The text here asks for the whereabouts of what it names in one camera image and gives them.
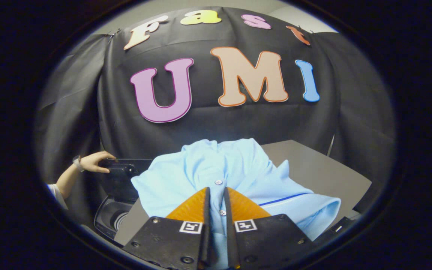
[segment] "watch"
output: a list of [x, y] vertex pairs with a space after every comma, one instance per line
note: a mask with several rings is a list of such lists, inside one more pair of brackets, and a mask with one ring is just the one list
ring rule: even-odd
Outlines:
[[72, 159], [73, 164], [78, 168], [78, 170], [81, 171], [81, 172], [83, 172], [84, 169], [83, 169], [83, 167], [81, 166], [80, 161], [81, 161], [81, 155], [77, 155], [76, 157], [74, 157], [74, 158]]

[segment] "human hand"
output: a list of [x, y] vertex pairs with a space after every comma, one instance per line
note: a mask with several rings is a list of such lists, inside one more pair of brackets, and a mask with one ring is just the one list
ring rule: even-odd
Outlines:
[[86, 157], [81, 157], [79, 164], [86, 171], [94, 171], [95, 173], [109, 173], [107, 168], [99, 167], [98, 163], [103, 159], [116, 159], [113, 155], [106, 151], [97, 152]]

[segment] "orange gripper pad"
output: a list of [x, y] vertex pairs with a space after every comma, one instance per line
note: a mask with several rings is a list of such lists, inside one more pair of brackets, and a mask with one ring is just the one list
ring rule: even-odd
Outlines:
[[166, 218], [187, 222], [204, 222], [204, 199], [206, 188], [194, 193], [173, 210]]
[[271, 216], [266, 212], [266, 210], [236, 190], [228, 187], [228, 193], [229, 201], [231, 202], [231, 215], [233, 222]]

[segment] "purple letter u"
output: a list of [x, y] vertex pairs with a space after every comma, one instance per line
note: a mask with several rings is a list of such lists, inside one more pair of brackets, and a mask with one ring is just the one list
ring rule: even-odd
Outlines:
[[159, 106], [156, 103], [153, 77], [158, 71], [155, 68], [141, 70], [131, 77], [139, 112], [146, 120], [154, 123], [171, 122], [189, 111], [191, 87], [188, 69], [193, 63], [192, 58], [180, 58], [167, 63], [164, 67], [173, 75], [174, 102], [170, 106]]

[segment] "finger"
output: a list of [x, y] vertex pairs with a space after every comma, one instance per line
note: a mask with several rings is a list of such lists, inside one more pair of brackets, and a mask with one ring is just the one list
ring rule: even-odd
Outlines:
[[109, 172], [110, 172], [109, 169], [107, 169], [107, 168], [103, 168], [103, 167], [95, 167], [95, 168], [94, 168], [94, 171], [95, 171], [96, 173], [109, 173]]
[[104, 153], [104, 151], [95, 152], [95, 153], [93, 153], [93, 154], [87, 155], [86, 157], [89, 157], [89, 156], [97, 156], [97, 155], [101, 155], [102, 153]]
[[109, 154], [108, 152], [105, 152], [104, 154], [102, 154], [102, 155], [100, 156], [100, 158], [101, 158], [101, 159], [116, 159], [115, 156]]
[[107, 152], [106, 151], [101, 151], [101, 152], [96, 152], [93, 155], [101, 156], [101, 155], [104, 155], [105, 153], [107, 153]]

